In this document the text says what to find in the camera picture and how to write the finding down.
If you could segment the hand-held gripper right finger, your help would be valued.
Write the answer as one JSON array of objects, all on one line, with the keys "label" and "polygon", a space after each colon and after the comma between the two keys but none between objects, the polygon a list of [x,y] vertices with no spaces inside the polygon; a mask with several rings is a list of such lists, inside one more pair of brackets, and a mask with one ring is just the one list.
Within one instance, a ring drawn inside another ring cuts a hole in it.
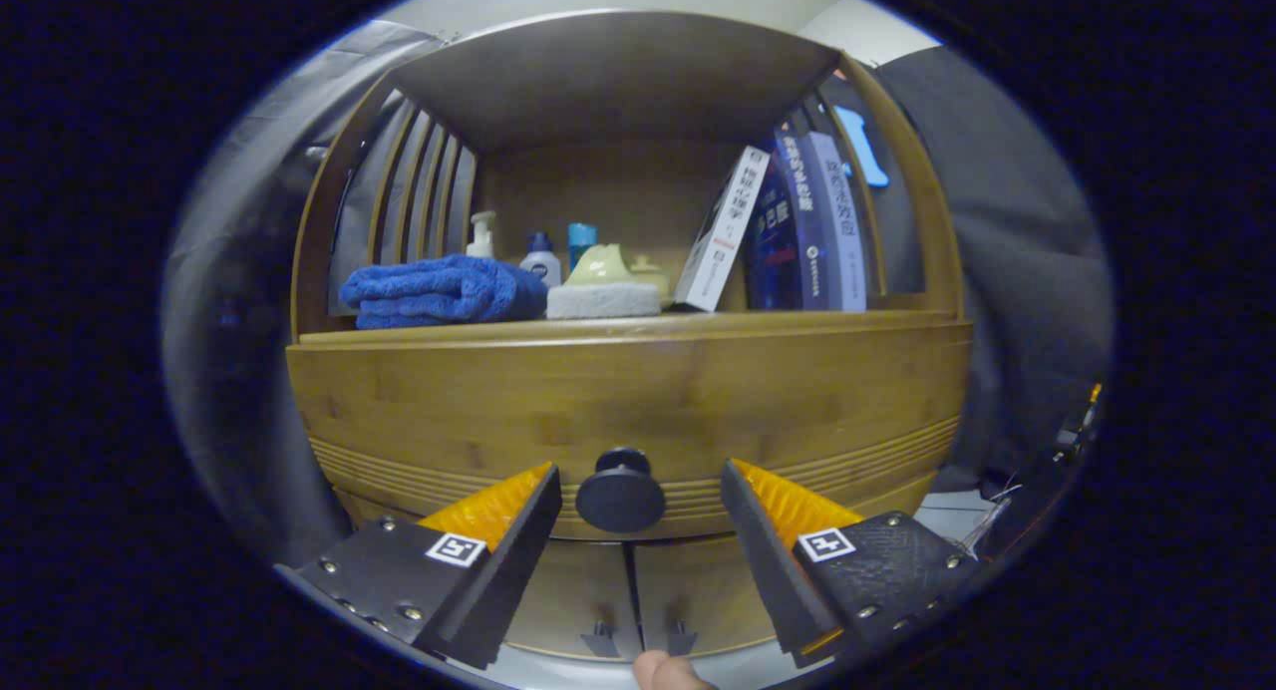
[{"label": "hand-held gripper right finger", "polygon": [[727,460],[721,500],[798,667],[884,656],[972,591],[984,562],[903,511],[865,517],[744,460]]}]

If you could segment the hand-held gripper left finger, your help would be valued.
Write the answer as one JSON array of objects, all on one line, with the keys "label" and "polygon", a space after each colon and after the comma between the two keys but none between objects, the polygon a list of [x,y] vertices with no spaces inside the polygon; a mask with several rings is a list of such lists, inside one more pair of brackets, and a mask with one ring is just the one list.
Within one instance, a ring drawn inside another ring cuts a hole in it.
[{"label": "hand-held gripper left finger", "polygon": [[380,515],[278,575],[415,652],[484,670],[496,661],[561,510],[542,464],[410,520]]}]

